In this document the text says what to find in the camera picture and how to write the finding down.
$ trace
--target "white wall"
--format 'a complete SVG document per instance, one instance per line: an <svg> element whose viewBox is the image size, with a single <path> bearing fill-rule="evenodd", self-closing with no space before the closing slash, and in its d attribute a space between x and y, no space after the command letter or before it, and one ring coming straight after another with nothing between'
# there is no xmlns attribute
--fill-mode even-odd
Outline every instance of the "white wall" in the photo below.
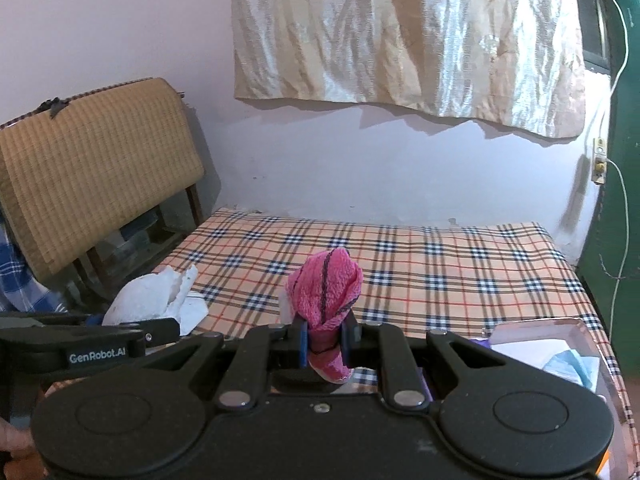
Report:
<svg viewBox="0 0 640 480"><path fill-rule="evenodd" d="M230 20L230 0L0 0L0 123L54 96L162 76L202 126L207 209L215 200L388 224L535 220L577 260L596 199L584 138L549 143L397 107L238 102ZM591 112L608 78L588 73L587 86Z"/></svg>

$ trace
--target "plaid bed sheet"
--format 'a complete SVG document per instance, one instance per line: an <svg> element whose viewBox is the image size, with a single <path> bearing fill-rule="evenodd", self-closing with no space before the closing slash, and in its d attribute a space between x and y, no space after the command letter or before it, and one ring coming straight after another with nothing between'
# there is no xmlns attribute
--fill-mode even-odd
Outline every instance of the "plaid bed sheet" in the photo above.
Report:
<svg viewBox="0 0 640 480"><path fill-rule="evenodd" d="M356 317L396 324L407 335L441 328L481 337L508 320L581 318L605 357L635 433L600 320L551 236L533 222L442 230L220 209L162 264L198 267L194 290L206 298L209 315L197 332L240 337L252 326L277 322L286 276L308 256L339 246L364 273L362 294L353 306ZM376 383L375 373L363 368L355 379L363 386Z"/></svg>

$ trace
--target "finger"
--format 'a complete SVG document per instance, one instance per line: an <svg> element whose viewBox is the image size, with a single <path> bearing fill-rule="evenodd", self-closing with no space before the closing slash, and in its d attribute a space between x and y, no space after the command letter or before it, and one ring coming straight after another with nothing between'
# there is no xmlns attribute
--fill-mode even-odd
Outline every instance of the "finger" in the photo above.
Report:
<svg viewBox="0 0 640 480"><path fill-rule="evenodd" d="M34 447L27 447L25 449L19 449L18 451L12 451L11 458L13 460L19 460L21 458L26 458L29 455L32 455L34 453L36 453L36 450Z"/></svg>
<svg viewBox="0 0 640 480"><path fill-rule="evenodd" d="M0 451L20 451L33 446L31 431L17 430L0 418Z"/></svg>
<svg viewBox="0 0 640 480"><path fill-rule="evenodd" d="M6 480L42 480L45 475L44 464L36 453L4 466Z"/></svg>

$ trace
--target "blue fabric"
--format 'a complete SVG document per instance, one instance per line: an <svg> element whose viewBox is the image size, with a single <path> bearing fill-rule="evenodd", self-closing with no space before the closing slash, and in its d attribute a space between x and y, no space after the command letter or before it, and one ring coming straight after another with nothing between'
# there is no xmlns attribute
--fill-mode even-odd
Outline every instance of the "blue fabric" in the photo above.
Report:
<svg viewBox="0 0 640 480"><path fill-rule="evenodd" d="M599 357L583 357L575 350L565 350L549 359L542 369L595 392L599 365Z"/></svg>
<svg viewBox="0 0 640 480"><path fill-rule="evenodd" d="M0 312L66 312L60 296L41 285L10 240L0 213Z"/></svg>
<svg viewBox="0 0 640 480"><path fill-rule="evenodd" d="M102 320L104 319L104 314L93 314L89 316L84 322L85 326L100 326L102 324Z"/></svg>

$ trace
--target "pink cloth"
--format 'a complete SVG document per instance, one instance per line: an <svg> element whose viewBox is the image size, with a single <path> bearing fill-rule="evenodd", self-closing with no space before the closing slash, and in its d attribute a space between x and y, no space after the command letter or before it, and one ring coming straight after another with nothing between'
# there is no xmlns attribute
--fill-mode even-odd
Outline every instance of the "pink cloth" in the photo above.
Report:
<svg viewBox="0 0 640 480"><path fill-rule="evenodd" d="M351 377L342 362L338 329L361 286L362 269L344 247L310 256L285 284L293 312L308 322L309 364L332 383Z"/></svg>

